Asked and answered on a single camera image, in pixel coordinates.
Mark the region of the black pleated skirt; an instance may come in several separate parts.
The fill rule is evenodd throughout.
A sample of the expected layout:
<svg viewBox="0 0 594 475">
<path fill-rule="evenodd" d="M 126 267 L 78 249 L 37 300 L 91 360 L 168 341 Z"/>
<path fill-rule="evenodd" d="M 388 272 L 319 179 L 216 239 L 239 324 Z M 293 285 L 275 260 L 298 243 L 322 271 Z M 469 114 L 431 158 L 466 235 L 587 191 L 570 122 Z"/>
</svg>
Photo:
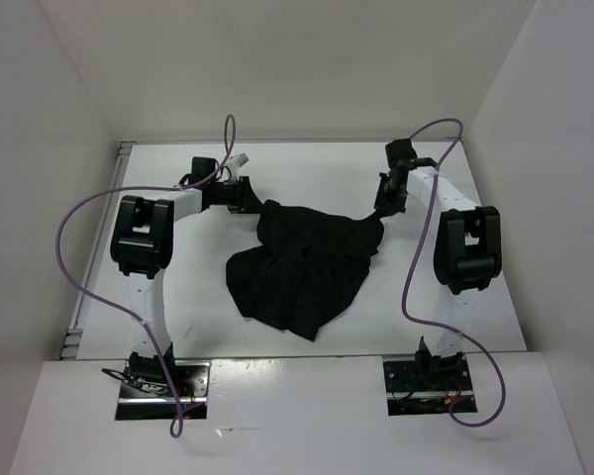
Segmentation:
<svg viewBox="0 0 594 475">
<path fill-rule="evenodd" d="M 259 246 L 226 263 L 226 284 L 239 312 L 313 341 L 356 297 L 384 226 L 375 213 L 355 220 L 268 200 L 256 235 Z"/>
</svg>

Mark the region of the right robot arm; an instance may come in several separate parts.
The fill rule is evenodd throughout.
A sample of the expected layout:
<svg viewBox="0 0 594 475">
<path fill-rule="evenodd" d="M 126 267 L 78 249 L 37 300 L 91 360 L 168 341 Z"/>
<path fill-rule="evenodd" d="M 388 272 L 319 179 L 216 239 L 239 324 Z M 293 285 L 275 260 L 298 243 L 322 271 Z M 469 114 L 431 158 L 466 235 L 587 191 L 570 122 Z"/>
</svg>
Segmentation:
<svg viewBox="0 0 594 475">
<path fill-rule="evenodd" d="M 442 357 L 463 351 L 477 294 L 488 288 L 501 272 L 499 211 L 468 199 L 446 178 L 430 168 L 408 171 L 401 166 L 379 175 L 374 209 L 380 217 L 405 211 L 406 199 L 416 198 L 427 208 L 417 249 L 405 279 L 402 296 L 404 317 L 428 329 L 421 347 L 431 355 L 418 360 L 414 376 L 426 389 L 438 388 L 448 377 Z M 431 221 L 438 223 L 433 269 L 441 289 L 434 316 L 417 318 L 408 311 L 412 279 L 427 241 Z"/>
</svg>

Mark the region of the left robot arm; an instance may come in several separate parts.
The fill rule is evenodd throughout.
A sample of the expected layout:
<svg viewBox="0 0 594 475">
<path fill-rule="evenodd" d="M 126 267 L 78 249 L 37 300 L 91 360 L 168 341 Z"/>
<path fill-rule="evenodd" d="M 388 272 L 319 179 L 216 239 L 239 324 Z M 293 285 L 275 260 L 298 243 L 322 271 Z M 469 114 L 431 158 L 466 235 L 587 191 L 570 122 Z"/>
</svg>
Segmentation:
<svg viewBox="0 0 594 475">
<path fill-rule="evenodd" d="M 248 177 L 211 181 L 199 189 L 166 192 L 156 199 L 126 195 L 113 228 L 110 254 L 125 278 L 130 310 L 140 317 L 131 360 L 172 358 L 164 314 L 164 274 L 171 262 L 176 222 L 222 206 L 232 214 L 257 214 L 262 203 Z"/>
</svg>

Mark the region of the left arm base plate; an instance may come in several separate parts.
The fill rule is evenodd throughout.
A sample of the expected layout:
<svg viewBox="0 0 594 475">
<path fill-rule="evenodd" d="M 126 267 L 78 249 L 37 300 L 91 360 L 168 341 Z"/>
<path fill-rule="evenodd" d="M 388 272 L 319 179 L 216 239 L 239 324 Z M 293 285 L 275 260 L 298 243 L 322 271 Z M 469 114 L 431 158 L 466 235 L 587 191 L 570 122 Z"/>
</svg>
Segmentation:
<svg viewBox="0 0 594 475">
<path fill-rule="evenodd" d="M 172 378 L 184 420 L 205 420 L 208 412 L 210 361 L 179 360 Z M 127 363 L 123 370 L 104 368 L 120 382 L 116 421 L 171 420 L 176 413 L 174 396 L 163 376 L 134 375 Z"/>
</svg>

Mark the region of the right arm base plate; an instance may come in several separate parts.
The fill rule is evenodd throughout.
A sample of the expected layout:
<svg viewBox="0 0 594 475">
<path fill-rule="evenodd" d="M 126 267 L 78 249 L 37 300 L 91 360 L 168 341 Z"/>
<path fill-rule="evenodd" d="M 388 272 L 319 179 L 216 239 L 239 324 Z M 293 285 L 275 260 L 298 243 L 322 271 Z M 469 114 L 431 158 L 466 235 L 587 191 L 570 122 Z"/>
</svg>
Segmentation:
<svg viewBox="0 0 594 475">
<path fill-rule="evenodd" d="M 462 354 L 441 358 L 434 366 L 421 367 L 413 356 L 382 361 L 389 417 L 477 412 L 472 380 Z"/>
</svg>

